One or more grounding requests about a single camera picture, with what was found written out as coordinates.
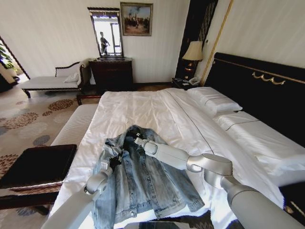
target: floral rug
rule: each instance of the floral rug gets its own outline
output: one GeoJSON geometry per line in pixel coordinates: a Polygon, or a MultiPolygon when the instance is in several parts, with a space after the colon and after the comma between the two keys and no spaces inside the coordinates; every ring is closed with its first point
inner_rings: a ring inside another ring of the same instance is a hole
{"type": "MultiPolygon", "coordinates": [[[[0,93],[0,178],[30,147],[49,146],[78,107],[77,92],[0,93]]],[[[97,103],[88,100],[85,103],[97,103]]],[[[31,208],[0,210],[0,228],[40,228],[46,216],[31,208]]]]}

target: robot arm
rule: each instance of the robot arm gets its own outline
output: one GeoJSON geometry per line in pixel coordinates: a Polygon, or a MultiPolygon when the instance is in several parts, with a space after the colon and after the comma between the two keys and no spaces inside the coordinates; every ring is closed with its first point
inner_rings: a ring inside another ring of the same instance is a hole
{"type": "Polygon", "coordinates": [[[304,226],[280,209],[263,194],[233,177],[232,162],[222,156],[202,154],[189,156],[185,151],[168,145],[137,138],[145,153],[178,169],[187,168],[191,172],[204,169],[205,181],[223,188],[230,208],[246,229],[304,229],[304,226]]]}
{"type": "MultiPolygon", "coordinates": [[[[228,203],[234,214],[246,229],[304,229],[303,225],[281,210],[257,190],[242,185],[233,177],[232,162],[227,158],[212,154],[189,156],[184,150],[158,144],[147,139],[136,138],[146,155],[157,158],[177,169],[191,172],[204,170],[205,181],[223,188],[228,194],[228,203]]],[[[104,163],[100,173],[93,175],[87,184],[73,194],[42,226],[43,229],[78,228],[91,211],[94,202],[105,190],[112,170],[120,164],[117,161],[104,163]]]]}
{"type": "Polygon", "coordinates": [[[87,184],[74,193],[42,226],[42,229],[78,228],[91,211],[94,202],[105,190],[112,168],[102,163],[99,173],[91,176],[87,184]]]}

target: framed painting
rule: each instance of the framed painting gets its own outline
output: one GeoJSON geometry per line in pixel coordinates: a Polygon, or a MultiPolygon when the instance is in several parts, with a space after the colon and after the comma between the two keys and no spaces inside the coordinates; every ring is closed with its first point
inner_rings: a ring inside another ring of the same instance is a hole
{"type": "Polygon", "coordinates": [[[151,36],[153,4],[121,2],[124,36],[151,36]]]}

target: white pillow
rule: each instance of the white pillow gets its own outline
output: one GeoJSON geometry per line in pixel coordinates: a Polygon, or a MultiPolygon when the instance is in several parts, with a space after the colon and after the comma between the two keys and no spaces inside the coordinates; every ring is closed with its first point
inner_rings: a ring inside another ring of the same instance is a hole
{"type": "Polygon", "coordinates": [[[78,81],[78,78],[79,78],[79,74],[78,73],[74,73],[72,75],[69,75],[64,83],[71,83],[71,82],[77,82],[78,81]]]}
{"type": "Polygon", "coordinates": [[[287,170],[305,170],[305,148],[247,114],[221,115],[215,119],[265,170],[275,176],[287,170]]]}
{"type": "Polygon", "coordinates": [[[220,112],[233,112],[242,109],[232,99],[211,87],[197,87],[187,90],[187,93],[199,103],[200,107],[208,108],[212,116],[220,112]]]}

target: telephone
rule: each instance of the telephone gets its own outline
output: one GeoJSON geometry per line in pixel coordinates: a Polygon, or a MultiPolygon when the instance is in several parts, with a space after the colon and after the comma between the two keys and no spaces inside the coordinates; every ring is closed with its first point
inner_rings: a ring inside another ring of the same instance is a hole
{"type": "Polygon", "coordinates": [[[199,80],[198,80],[196,77],[194,77],[194,78],[190,79],[190,80],[188,81],[188,83],[189,83],[190,85],[192,85],[192,86],[196,86],[196,85],[199,84],[199,80]]]}

